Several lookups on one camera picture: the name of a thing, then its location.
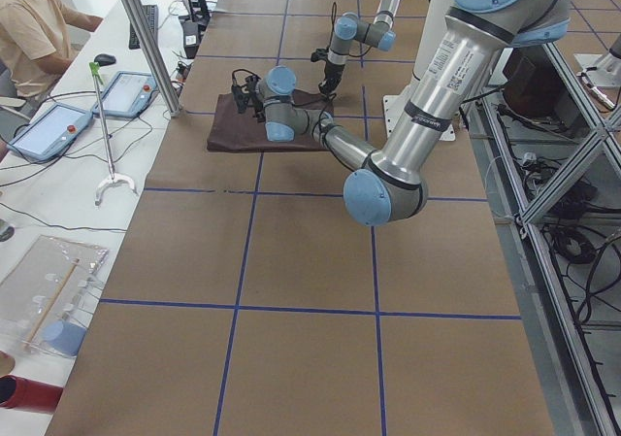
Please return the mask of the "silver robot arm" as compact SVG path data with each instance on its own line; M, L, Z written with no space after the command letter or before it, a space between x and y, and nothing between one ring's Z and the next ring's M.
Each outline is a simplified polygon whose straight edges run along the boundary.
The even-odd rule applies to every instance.
M394 17L401 1L379 0L372 22L365 21L353 12L343 13L335 18L328 47L317 49L311 55L312 62L325 62L324 79L318 84L321 94L329 96L339 86L354 41L370 48L391 50L396 40L396 34L392 30Z
M447 0L443 35L418 82L410 89L386 143L375 148L335 123L322 110L294 102L296 76L285 66L248 80L239 92L275 143L309 135L349 170L343 200L349 214L368 226L410 218L428 196L421 168L483 70L506 48L562 38L571 0Z

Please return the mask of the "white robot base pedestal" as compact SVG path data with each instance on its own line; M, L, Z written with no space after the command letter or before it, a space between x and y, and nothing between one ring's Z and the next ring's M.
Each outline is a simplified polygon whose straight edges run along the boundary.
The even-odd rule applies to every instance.
M401 118L412 120L413 115L418 112L423 115L423 119L430 120L432 114L424 113L422 106L414 106L419 84L428 71L430 63L434 60L435 54L441 45L447 28L445 14L453 5L454 0L430 0L427 15L414 65L411 71L411 80L399 95L385 95L384 100L384 122L387 137L390 137L401 123Z

